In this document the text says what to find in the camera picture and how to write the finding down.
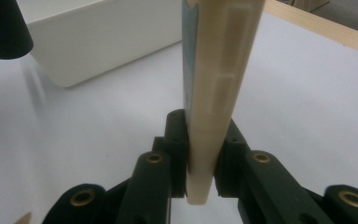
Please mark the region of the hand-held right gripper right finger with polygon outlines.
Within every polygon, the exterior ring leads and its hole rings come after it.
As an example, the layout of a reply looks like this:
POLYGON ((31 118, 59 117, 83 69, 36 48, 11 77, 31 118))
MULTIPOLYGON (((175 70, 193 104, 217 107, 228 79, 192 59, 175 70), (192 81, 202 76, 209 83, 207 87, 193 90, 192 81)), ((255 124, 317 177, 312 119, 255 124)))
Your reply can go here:
POLYGON ((220 197, 242 196, 244 177, 241 167, 245 154, 249 151, 247 141, 236 123, 231 120, 214 171, 215 185, 220 197))

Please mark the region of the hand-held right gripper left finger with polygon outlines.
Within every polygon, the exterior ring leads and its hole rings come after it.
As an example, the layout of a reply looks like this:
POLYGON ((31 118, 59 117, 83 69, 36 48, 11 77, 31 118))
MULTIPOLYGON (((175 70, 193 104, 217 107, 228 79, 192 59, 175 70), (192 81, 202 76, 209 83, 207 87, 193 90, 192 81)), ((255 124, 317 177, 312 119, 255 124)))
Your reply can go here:
POLYGON ((152 146, 153 151, 162 151, 171 158, 173 198, 186 196, 188 148, 185 110, 177 109, 167 115, 164 135, 156 137, 152 146))

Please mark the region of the white plastic bin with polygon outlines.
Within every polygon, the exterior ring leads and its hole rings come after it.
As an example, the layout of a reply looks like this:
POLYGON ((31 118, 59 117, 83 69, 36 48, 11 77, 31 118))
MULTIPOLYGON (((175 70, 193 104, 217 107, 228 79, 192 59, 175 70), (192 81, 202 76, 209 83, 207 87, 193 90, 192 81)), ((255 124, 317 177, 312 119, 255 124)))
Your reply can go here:
POLYGON ((72 87, 181 40, 182 0, 18 0, 31 55, 72 87))

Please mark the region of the white table sheet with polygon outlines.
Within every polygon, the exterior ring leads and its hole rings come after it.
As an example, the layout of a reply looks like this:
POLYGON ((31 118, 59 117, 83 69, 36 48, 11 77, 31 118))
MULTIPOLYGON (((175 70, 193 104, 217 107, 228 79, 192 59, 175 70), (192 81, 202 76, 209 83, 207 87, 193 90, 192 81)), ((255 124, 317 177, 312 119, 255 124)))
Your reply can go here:
MULTIPOLYGON (((31 57, 0 61, 0 224, 40 224, 69 188, 111 188, 183 104, 173 45, 73 88, 31 57)), ((233 114, 304 187, 358 188, 358 50, 264 14, 233 114)))

